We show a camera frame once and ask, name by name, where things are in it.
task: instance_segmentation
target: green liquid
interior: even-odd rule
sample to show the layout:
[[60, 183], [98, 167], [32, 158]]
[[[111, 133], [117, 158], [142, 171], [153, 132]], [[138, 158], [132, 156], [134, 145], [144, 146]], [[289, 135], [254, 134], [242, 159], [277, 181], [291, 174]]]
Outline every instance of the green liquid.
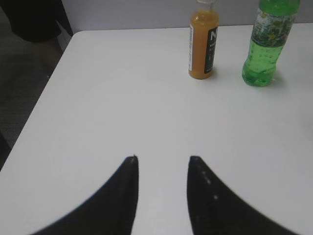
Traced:
[[[291, 16], [298, 11], [299, 5], [300, 0], [260, 0], [259, 7], [264, 13], [272, 16]], [[285, 30], [283, 25], [278, 26], [278, 31], [280, 30]], [[284, 45], [279, 47], [262, 47], [251, 39], [248, 58], [243, 67], [244, 81], [252, 86], [267, 85], [275, 73], [276, 62], [283, 47]]]
[[262, 47], [251, 40], [249, 55], [243, 68], [244, 81], [252, 86], [267, 85], [275, 73], [276, 62], [283, 47]]

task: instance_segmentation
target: black pants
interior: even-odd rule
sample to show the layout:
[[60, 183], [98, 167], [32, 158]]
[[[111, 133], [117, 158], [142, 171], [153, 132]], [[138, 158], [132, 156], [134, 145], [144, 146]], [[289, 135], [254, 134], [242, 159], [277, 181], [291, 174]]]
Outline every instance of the black pants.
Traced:
[[61, 0], [0, 0], [12, 31], [29, 42], [44, 42], [61, 31], [57, 22], [73, 35]]

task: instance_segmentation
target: bottle label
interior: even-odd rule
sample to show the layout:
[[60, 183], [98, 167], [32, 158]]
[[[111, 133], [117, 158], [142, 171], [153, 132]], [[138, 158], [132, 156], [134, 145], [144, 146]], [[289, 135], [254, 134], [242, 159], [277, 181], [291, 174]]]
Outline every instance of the bottle label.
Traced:
[[213, 69], [216, 37], [217, 37], [217, 27], [209, 30], [209, 32], [207, 34], [207, 45], [206, 45], [204, 73], [211, 72]]
[[281, 47], [286, 43], [294, 19], [295, 14], [272, 16], [259, 8], [251, 38], [263, 47]]
[[192, 50], [194, 44], [194, 28], [190, 25], [190, 35], [189, 35], [189, 70], [192, 71]]

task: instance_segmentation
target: orange juice bottle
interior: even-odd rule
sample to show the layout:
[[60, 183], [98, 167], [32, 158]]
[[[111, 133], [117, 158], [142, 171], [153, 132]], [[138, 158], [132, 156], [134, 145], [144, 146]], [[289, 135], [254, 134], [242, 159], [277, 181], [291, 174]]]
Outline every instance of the orange juice bottle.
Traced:
[[191, 17], [189, 74], [206, 79], [212, 74], [219, 15], [214, 10], [216, 0], [198, 0], [203, 8]]

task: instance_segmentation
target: white wall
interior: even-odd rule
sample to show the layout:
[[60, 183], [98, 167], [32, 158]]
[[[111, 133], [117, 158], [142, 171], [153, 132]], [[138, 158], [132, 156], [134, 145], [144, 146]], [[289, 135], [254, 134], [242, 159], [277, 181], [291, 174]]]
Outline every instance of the white wall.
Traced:
[[[220, 25], [253, 24], [259, 0], [219, 0]], [[63, 0], [74, 33], [81, 30], [187, 27], [196, 0]], [[296, 22], [313, 23], [313, 0], [301, 0]]]

